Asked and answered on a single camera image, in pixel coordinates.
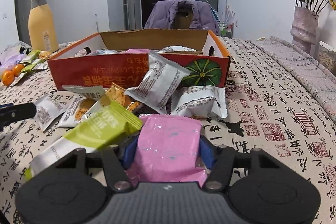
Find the green white snack bar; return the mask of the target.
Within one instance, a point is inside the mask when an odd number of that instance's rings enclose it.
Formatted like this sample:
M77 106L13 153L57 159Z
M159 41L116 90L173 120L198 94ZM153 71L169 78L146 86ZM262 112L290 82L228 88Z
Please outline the green white snack bar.
M78 148L92 153L110 145L118 145L138 133L141 128L142 120L113 101L110 105L80 122L75 128L35 156L24 172L24 176L27 180L33 178Z

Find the pink snack packet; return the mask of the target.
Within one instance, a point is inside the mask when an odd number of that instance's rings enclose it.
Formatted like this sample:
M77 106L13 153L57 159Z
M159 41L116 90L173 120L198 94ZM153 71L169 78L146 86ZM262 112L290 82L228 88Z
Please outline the pink snack packet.
M143 115L134 161L126 174L131 183L197 182L202 186L206 169L198 166L202 123L174 115Z

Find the orange tangerine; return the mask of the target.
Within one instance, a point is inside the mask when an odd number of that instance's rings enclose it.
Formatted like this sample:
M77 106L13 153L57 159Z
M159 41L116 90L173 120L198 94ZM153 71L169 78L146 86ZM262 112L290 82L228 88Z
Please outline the orange tangerine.
M12 69L13 75L15 77L18 77L21 74L24 67L25 67L25 65L22 64L22 63L18 63L17 65L15 65Z
M1 81L5 86L10 86L14 80L15 80L15 75L13 71L7 70L3 72Z

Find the purple tissue pack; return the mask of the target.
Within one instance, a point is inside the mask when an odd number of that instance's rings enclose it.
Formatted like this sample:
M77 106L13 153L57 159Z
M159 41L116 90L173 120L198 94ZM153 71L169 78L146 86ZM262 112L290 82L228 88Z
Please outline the purple tissue pack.
M19 47L8 48L1 53L1 69L6 69L13 65L16 65L23 59L23 55L20 54Z

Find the green snack bar on table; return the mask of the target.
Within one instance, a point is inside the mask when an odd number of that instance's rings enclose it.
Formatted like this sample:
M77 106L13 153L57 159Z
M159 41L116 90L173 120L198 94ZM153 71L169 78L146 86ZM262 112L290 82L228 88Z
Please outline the green snack bar on table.
M21 64L31 64L35 59L39 57L40 50L31 51L26 57L21 60Z

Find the white silver snack packet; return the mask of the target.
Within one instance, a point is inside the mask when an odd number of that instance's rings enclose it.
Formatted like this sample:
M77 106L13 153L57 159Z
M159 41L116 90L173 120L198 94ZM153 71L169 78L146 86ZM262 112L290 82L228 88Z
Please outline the white silver snack packet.
M183 78L191 71L158 53L148 54L149 70L137 87L128 88L125 94L166 115L166 104Z

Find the yellow thermos bottle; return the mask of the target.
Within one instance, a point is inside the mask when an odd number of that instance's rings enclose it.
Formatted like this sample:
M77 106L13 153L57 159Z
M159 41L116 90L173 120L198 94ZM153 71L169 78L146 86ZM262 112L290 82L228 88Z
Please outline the yellow thermos bottle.
M31 0L28 30L33 50L54 52L59 49L54 17L47 0Z

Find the red cardboard pumpkin box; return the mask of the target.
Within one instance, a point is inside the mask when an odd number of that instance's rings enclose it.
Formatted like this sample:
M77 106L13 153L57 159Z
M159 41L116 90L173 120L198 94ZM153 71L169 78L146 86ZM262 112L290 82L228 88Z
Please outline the red cardboard pumpkin box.
M130 88L139 85L148 71L148 52L172 46L196 51L163 53L163 57L191 69L193 79L188 85L225 86L230 53L220 37L205 30L97 32L56 53L48 65L59 90L66 85L109 88L113 83Z

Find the pink quilted cloth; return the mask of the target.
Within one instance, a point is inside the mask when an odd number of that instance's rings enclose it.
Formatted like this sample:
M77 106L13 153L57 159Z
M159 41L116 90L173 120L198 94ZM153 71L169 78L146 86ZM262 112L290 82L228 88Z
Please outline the pink quilted cloth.
M335 75L299 47L277 37L252 44L285 68L335 121Z

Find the wooden chair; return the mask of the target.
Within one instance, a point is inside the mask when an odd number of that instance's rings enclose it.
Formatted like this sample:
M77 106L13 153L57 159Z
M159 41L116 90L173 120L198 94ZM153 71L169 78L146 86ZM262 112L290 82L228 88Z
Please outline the wooden chair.
M177 11L173 21L173 29L189 29L193 21L193 12L191 9L181 8Z

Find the purple jacket on chair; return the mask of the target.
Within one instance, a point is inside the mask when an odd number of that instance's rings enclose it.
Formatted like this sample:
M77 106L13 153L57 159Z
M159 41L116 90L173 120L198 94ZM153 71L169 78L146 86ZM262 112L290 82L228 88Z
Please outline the purple jacket on chair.
M194 0L157 2L144 28L211 30L216 35L220 31L211 6Z

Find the clear storage jar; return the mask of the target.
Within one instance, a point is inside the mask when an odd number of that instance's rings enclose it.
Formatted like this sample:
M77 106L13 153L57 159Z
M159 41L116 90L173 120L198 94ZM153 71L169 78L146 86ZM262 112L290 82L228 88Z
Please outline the clear storage jar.
M335 69L335 48L320 41L318 49L318 61L329 71Z

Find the pink ceramic vase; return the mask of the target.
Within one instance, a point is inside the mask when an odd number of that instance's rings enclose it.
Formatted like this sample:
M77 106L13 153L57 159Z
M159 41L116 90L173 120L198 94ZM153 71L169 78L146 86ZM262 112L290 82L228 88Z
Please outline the pink ceramic vase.
M317 38L318 15L310 9L296 6L291 24L290 34L292 43L306 53L310 53L311 46Z

